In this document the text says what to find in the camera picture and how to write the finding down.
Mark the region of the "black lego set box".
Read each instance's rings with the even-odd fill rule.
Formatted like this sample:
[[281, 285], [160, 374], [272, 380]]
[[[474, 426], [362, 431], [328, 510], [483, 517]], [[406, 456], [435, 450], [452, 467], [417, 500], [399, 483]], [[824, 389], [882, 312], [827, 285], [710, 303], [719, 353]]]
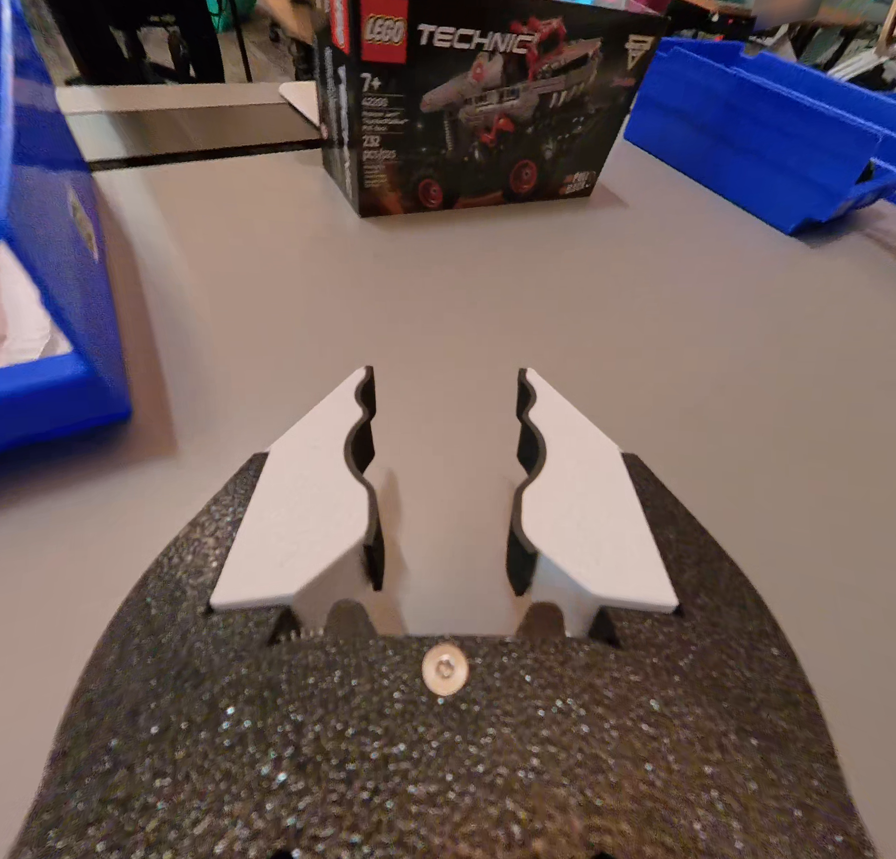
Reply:
[[668, 29], [633, 0], [315, 0], [323, 166], [360, 217], [587, 197]]

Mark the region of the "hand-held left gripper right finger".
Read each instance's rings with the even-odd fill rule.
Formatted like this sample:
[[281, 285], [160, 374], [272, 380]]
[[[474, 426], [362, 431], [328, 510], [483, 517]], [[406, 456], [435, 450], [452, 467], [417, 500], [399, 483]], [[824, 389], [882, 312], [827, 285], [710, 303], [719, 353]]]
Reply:
[[611, 637], [609, 610], [675, 615], [681, 602], [620, 447], [533, 368], [517, 379], [517, 460], [506, 571], [554, 608], [567, 637]]

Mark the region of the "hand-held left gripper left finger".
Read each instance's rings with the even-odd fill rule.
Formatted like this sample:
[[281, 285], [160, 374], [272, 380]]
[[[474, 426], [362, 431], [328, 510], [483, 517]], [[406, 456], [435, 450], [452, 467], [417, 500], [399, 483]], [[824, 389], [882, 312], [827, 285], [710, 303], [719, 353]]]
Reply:
[[213, 612], [281, 607], [318, 631], [337, 603], [364, 605], [382, 589], [385, 542], [364, 476], [375, 413], [365, 365], [270, 446], [211, 592]]

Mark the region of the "white board stand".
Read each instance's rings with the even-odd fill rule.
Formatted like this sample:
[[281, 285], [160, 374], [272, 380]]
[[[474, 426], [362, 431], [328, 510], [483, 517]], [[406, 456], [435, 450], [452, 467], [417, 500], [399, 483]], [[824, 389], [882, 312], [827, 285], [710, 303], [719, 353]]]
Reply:
[[893, 93], [895, 91], [895, 40], [869, 47], [838, 62], [827, 75], [844, 83], [851, 83], [868, 91]]

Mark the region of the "white printed plastic bag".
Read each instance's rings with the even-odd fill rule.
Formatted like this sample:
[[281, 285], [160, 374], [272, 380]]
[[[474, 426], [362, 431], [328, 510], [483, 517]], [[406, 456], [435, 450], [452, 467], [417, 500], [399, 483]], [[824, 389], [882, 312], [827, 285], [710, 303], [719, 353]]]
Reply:
[[71, 354], [39, 289], [8, 244], [1, 243], [1, 367]]

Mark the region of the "blue plastic storage bin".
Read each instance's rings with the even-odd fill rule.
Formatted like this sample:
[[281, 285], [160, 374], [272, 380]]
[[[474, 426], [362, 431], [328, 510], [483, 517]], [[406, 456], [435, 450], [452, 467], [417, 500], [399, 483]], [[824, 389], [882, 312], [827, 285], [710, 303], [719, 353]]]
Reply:
[[2, 250], [69, 350], [2, 365], [2, 451], [128, 420], [95, 182], [20, 0], [2, 0]]
[[789, 236], [894, 203], [894, 94], [734, 41], [663, 38], [623, 137]]

